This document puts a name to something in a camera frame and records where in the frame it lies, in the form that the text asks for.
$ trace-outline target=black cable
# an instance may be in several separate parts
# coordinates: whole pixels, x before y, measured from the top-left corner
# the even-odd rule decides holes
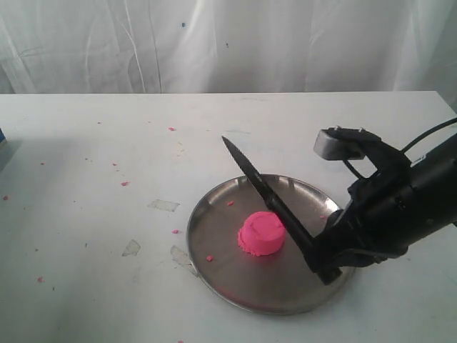
[[[430,136],[432,133],[437,132],[438,130],[441,130],[444,127],[447,127],[449,125],[457,123],[457,117],[453,118],[451,120],[445,121],[444,123],[441,123],[439,125],[436,125],[435,127],[432,127],[431,129],[425,131],[423,134],[417,136],[415,139],[411,141],[407,146],[402,148],[401,152],[405,153],[409,149],[411,149],[413,146],[415,146],[417,143],[419,143],[422,139],[426,138],[427,136]]]
[[[362,174],[360,174],[357,171],[357,169],[354,168],[354,166],[347,159],[344,159],[343,163],[344,163],[345,166],[348,167],[348,169],[351,171],[351,173],[356,176],[357,179],[359,179],[359,180],[364,180],[365,179],[365,177]]]

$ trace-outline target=white backdrop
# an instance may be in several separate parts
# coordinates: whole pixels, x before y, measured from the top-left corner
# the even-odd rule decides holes
[[[436,89],[456,0],[0,0],[0,92]]]

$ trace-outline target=metal tray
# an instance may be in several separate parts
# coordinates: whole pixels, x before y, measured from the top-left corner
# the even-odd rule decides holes
[[[326,217],[338,209],[309,184],[279,175],[264,177],[312,235],[321,232]],[[212,189],[189,219],[187,244],[192,264],[210,289],[243,309],[267,314],[315,309],[337,293],[355,269],[341,268],[343,274],[324,286],[288,234],[275,254],[254,257],[243,252],[238,247],[238,230],[250,214],[266,210],[246,177]],[[208,255],[214,257],[212,262],[206,261]]]

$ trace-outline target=white table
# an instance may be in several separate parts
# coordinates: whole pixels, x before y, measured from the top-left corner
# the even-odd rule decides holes
[[[170,255],[173,245],[186,251],[197,201],[240,174],[222,134],[260,171],[302,179],[344,206],[354,178],[313,153],[319,129],[362,126],[400,148],[454,115],[437,93],[16,95],[0,96],[0,108],[15,151],[0,173],[9,196],[0,200],[0,342],[455,341],[454,227],[292,317],[226,303]],[[148,207],[155,199],[180,205]],[[123,257],[132,239],[141,248]]]

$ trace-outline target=pink play dough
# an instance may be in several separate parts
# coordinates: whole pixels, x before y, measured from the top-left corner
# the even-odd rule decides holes
[[[272,212],[251,214],[238,232],[238,245],[254,256],[277,252],[284,243],[286,229]]]

